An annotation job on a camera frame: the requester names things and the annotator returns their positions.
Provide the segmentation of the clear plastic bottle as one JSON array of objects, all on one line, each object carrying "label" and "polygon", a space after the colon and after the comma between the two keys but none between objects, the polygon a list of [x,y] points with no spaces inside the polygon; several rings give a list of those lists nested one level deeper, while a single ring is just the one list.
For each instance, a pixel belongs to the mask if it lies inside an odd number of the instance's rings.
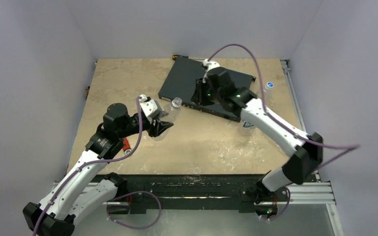
[{"label": "clear plastic bottle", "polygon": [[274,108],[274,102],[273,102],[273,99],[272,99],[273,89],[268,90],[268,89],[265,88],[265,85],[264,85],[263,91],[261,93],[261,99],[264,100],[267,109],[273,110],[273,108]]},{"label": "clear plastic bottle", "polygon": [[160,121],[174,123],[181,111],[182,99],[175,97],[170,103],[165,105],[160,115]]},{"label": "clear plastic bottle", "polygon": [[240,127],[239,127],[239,132],[241,135],[251,136],[254,130],[255,130],[255,126],[252,123],[244,119],[241,120]]}]

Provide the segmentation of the blue white bottle cap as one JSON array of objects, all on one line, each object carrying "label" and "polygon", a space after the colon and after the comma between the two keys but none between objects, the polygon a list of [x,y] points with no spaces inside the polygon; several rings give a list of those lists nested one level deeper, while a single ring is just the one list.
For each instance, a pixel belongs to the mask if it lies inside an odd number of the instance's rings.
[{"label": "blue white bottle cap", "polygon": [[272,82],[267,82],[266,85],[265,85],[265,88],[268,89],[268,90],[273,89],[273,87],[274,87],[274,84]]}]

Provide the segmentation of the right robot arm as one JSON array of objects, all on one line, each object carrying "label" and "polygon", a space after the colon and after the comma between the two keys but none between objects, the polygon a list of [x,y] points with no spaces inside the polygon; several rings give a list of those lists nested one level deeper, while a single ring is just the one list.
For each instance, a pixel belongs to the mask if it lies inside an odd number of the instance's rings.
[{"label": "right robot arm", "polygon": [[323,161],[322,137],[291,126],[246,87],[237,88],[228,71],[221,66],[204,66],[197,79],[191,101],[198,106],[220,104],[227,112],[249,122],[271,138],[289,157],[288,161],[267,173],[257,183],[257,195],[263,200],[291,183],[302,184]]}]

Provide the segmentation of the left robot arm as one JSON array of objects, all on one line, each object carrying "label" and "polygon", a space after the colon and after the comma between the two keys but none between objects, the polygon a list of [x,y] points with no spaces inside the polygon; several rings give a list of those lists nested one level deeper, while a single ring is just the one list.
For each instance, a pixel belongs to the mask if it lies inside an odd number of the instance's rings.
[{"label": "left robot arm", "polygon": [[102,123],[86,144],[79,160],[60,183],[39,203],[28,203],[23,215],[35,236],[70,236],[78,223],[106,201],[132,202],[127,180],[110,173],[91,190],[86,187],[108,164],[118,161],[124,138],[147,131],[157,137],[173,123],[155,100],[137,102],[137,113],[130,116],[126,105],[114,103],[107,108]]}]

